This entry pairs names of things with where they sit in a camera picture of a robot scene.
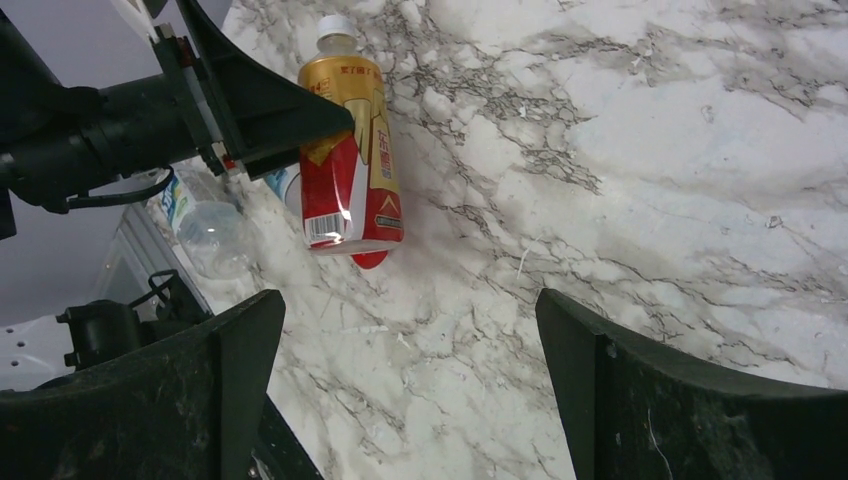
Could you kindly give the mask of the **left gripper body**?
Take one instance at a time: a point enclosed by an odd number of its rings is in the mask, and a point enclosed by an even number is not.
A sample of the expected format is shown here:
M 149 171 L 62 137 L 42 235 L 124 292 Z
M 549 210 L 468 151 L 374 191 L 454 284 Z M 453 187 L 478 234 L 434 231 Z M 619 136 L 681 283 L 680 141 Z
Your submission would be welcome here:
M 220 175 L 225 161 L 197 105 L 188 73 L 199 65 L 188 39 L 155 29 L 158 75 L 97 89 L 61 85 L 20 31 L 1 29 L 1 200 L 16 195 L 49 212 L 125 205 L 165 185 L 108 195 L 96 189 L 200 156 Z

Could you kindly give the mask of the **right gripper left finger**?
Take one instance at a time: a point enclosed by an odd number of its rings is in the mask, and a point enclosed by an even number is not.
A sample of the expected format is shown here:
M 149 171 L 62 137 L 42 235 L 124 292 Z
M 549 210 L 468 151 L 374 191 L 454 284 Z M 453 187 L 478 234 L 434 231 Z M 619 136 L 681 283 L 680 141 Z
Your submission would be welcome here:
M 285 315 L 264 290 L 120 358 L 1 395 L 5 479 L 243 479 Z

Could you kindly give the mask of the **red gold drink can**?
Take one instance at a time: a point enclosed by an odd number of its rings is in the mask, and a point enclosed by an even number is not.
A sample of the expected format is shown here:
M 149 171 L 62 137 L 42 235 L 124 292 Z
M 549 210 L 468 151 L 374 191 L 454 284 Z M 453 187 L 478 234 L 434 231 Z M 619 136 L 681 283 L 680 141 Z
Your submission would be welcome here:
M 361 55 L 342 15 L 317 25 L 317 55 L 299 72 L 302 87 L 345 108 L 353 127 L 301 150 L 301 207 L 311 252 L 380 265 L 404 238 L 383 73 Z

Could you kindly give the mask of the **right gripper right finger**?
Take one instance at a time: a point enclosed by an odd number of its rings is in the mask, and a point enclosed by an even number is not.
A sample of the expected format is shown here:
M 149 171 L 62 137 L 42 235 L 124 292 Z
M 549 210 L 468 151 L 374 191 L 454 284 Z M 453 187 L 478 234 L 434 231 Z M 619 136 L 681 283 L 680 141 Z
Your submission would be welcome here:
M 536 320 L 579 479 L 843 479 L 847 394 L 726 368 L 543 290 Z

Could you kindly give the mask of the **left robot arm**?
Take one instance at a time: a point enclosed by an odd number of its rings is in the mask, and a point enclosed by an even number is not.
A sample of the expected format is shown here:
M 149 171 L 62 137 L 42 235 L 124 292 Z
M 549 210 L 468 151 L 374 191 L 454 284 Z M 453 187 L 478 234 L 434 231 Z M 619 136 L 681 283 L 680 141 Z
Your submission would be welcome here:
M 103 89 L 63 86 L 11 19 L 1 20 L 1 235 L 17 232 L 13 198 L 48 212 L 147 200 L 163 183 L 102 194 L 120 179 L 200 157 L 258 179 L 302 147 L 349 132 L 343 107 L 274 73 L 235 46 L 196 1 L 178 8 L 187 34 L 158 23 L 161 1 L 119 1 L 160 73 Z

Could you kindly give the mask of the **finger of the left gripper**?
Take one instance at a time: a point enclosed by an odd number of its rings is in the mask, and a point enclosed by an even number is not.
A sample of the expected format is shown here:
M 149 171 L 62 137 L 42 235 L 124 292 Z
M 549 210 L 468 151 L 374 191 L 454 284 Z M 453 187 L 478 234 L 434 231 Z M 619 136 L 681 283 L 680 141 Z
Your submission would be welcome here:
M 251 179 L 299 160 L 300 148 L 354 128 L 351 113 L 253 60 L 196 1 L 179 1 L 204 100 L 229 157 Z

